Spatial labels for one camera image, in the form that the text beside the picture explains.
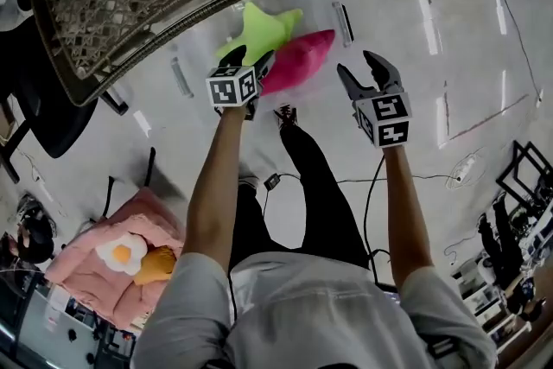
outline person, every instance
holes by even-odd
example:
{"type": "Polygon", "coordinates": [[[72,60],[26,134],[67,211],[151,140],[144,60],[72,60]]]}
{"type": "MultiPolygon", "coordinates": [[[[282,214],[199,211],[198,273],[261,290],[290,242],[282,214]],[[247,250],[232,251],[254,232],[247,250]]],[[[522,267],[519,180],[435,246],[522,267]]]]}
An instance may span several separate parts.
{"type": "Polygon", "coordinates": [[[302,247],[273,241],[256,189],[238,183],[245,110],[225,109],[190,201],[182,255],[134,367],[424,369],[438,359],[494,367],[496,346],[434,268],[404,148],[384,150],[398,306],[370,281],[352,210],[296,109],[283,106],[276,117],[301,176],[302,247]]]}
{"type": "Polygon", "coordinates": [[[54,222],[42,204],[30,194],[25,194],[19,200],[17,214],[20,218],[17,239],[8,233],[3,235],[3,255],[9,253],[31,264],[44,263],[54,252],[54,222]]]}
{"type": "Polygon", "coordinates": [[[534,278],[521,271],[524,259],[509,223],[505,196],[505,191],[502,191],[493,202],[495,226],[501,244],[493,236],[492,226],[485,213],[479,218],[478,231],[492,262],[495,283],[504,291],[507,308],[524,321],[536,321],[542,314],[545,299],[536,299],[534,278]]]}

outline fried egg pillow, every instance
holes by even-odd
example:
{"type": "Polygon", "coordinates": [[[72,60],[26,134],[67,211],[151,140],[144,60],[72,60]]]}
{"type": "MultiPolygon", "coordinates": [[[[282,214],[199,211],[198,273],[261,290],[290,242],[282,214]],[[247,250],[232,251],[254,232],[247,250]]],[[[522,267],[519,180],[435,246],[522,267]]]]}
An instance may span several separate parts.
{"type": "Polygon", "coordinates": [[[116,240],[96,246],[96,253],[111,270],[134,276],[140,271],[141,260],[148,253],[148,245],[142,236],[126,233],[116,240]]]}

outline chair leg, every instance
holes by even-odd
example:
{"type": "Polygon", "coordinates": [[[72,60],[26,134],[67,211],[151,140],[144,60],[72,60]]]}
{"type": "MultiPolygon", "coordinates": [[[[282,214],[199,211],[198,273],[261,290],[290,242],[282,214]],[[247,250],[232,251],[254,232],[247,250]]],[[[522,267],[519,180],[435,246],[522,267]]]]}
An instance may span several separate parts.
{"type": "Polygon", "coordinates": [[[107,91],[102,92],[101,97],[106,102],[106,104],[120,116],[124,115],[129,110],[129,106],[126,104],[126,102],[122,102],[121,105],[118,104],[118,102],[116,102],[115,99],[107,91]]]}
{"type": "Polygon", "coordinates": [[[105,208],[102,212],[103,219],[107,218],[107,212],[110,210],[111,191],[113,190],[113,183],[115,183],[115,179],[110,175],[110,179],[107,185],[107,197],[105,198],[105,208]]]}
{"type": "Polygon", "coordinates": [[[6,145],[0,147],[0,164],[6,168],[8,176],[14,183],[19,183],[19,175],[11,164],[10,158],[17,149],[17,146],[19,146],[19,143],[21,143],[23,138],[27,135],[30,128],[29,122],[25,120],[19,128],[17,128],[17,131],[12,134],[6,145]]]}
{"type": "Polygon", "coordinates": [[[146,180],[144,180],[144,187],[149,186],[149,182],[152,179],[152,169],[154,168],[154,161],[156,160],[156,148],[152,147],[149,150],[149,160],[148,160],[148,172],[146,173],[146,180]]]}

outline white floor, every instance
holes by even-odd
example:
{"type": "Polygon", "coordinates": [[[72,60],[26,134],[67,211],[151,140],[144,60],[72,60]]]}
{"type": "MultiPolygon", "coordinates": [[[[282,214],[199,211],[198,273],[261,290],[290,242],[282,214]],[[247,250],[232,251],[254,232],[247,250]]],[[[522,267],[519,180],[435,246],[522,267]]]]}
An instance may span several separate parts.
{"type": "MultiPolygon", "coordinates": [[[[444,271],[450,271],[481,248],[478,236],[453,248],[458,253],[453,268],[454,254],[443,254],[446,246],[474,235],[478,216],[490,207],[498,191],[495,179],[509,162],[512,141],[532,140],[553,160],[553,2],[508,0],[538,88],[543,88],[544,100],[537,109],[517,31],[503,0],[430,0],[429,8],[427,0],[254,0],[273,13],[303,8],[305,17],[297,35],[334,28],[332,1],[346,5],[354,44],[343,48],[338,34],[326,65],[312,81],[261,104],[256,121],[245,126],[242,159],[262,181],[274,172],[296,172],[270,112],[279,100],[289,99],[298,107],[301,127],[319,143],[337,180],[372,178],[381,153],[353,121],[351,103],[335,67],[338,62],[347,65],[369,85],[371,75],[362,50],[382,54],[397,66],[410,94],[415,118],[407,151],[413,174],[448,175],[455,164],[476,153],[466,186],[451,190],[445,186],[445,178],[416,179],[434,259],[444,271]]],[[[136,191],[145,173],[149,147],[155,146],[157,166],[173,188],[164,196],[171,197],[170,206],[184,220],[186,204],[176,203],[190,198],[218,122],[209,108],[204,78],[215,63],[214,50],[229,33],[239,33],[240,23],[238,8],[229,9],[175,39],[183,71],[195,93],[193,99],[185,99],[177,89],[169,65],[172,55],[164,48],[119,82],[129,112],[119,117],[99,102],[85,132],[62,158],[49,158],[29,134],[20,145],[21,152],[12,157],[22,177],[19,185],[14,188],[1,173],[5,193],[11,197],[4,199],[8,213],[13,212],[17,195],[25,189],[33,192],[58,224],[59,246],[73,237],[83,221],[100,215],[108,175],[121,180],[116,184],[112,210],[136,191]],[[133,117],[136,111],[141,111],[151,126],[147,137],[133,117]],[[35,181],[38,175],[43,185],[35,181]]],[[[368,188],[369,183],[342,185],[360,229],[368,188]]],[[[368,232],[373,248],[388,245],[385,192],[385,182],[379,182],[372,195],[368,232]]],[[[263,204],[264,188],[258,198],[263,204]]],[[[270,194],[266,211],[273,239],[299,245],[304,214],[299,182],[283,177],[270,194]]],[[[340,220],[335,224],[339,230],[340,220]]],[[[384,257],[378,260],[378,268],[381,279],[390,280],[384,257]]]]}

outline pink pillow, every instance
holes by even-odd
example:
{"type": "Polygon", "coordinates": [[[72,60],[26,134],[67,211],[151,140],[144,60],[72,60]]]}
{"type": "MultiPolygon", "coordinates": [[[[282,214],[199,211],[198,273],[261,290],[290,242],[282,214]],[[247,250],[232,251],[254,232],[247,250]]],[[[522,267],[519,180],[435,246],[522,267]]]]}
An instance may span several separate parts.
{"type": "Polygon", "coordinates": [[[261,83],[262,96],[298,86],[319,69],[332,46],[333,29],[303,35],[276,51],[275,65],[261,83]]]}

